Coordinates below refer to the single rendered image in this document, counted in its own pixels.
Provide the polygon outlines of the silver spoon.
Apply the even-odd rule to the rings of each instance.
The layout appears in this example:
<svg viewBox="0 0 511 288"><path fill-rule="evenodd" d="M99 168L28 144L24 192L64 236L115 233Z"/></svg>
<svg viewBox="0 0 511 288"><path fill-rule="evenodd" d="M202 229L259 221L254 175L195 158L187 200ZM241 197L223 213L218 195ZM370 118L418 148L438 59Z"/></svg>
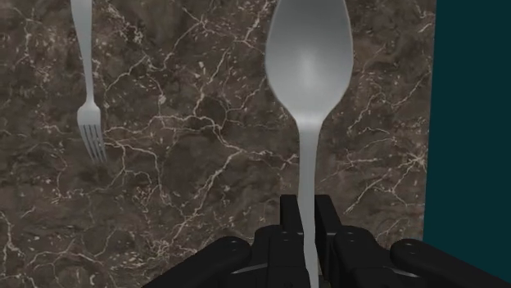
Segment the silver spoon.
<svg viewBox="0 0 511 288"><path fill-rule="evenodd" d="M278 0L265 46L265 73L298 128L297 198L311 288L319 288L314 224L319 133L349 86L353 63L346 0Z"/></svg>

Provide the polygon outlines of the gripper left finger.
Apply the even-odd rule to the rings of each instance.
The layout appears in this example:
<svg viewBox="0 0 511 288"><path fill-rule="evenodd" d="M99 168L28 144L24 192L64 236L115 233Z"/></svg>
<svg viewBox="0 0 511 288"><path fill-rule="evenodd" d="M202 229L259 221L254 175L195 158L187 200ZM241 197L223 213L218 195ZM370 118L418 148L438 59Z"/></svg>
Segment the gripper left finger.
<svg viewBox="0 0 511 288"><path fill-rule="evenodd" d="M280 221L250 244L223 236L142 288L310 288L297 197L280 196Z"/></svg>

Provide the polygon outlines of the silver fork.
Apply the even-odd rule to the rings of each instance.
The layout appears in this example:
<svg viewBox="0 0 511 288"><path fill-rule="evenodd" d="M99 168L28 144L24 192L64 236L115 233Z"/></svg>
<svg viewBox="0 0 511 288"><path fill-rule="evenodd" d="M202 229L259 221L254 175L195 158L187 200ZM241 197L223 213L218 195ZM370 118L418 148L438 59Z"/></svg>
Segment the silver fork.
<svg viewBox="0 0 511 288"><path fill-rule="evenodd" d="M77 124L89 156L94 163L106 162L102 137L101 110L94 101L92 66L93 0L70 0L79 50L84 68L86 99L77 111Z"/></svg>

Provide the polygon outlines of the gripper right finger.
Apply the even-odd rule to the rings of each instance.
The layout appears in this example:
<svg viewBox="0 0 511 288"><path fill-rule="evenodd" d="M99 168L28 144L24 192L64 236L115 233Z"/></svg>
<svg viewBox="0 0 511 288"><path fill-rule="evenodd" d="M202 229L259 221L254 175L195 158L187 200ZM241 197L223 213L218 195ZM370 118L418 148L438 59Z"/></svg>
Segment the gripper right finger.
<svg viewBox="0 0 511 288"><path fill-rule="evenodd" d="M314 220L321 271L332 288L511 288L423 241L383 248L368 230L341 224L328 195L314 197Z"/></svg>

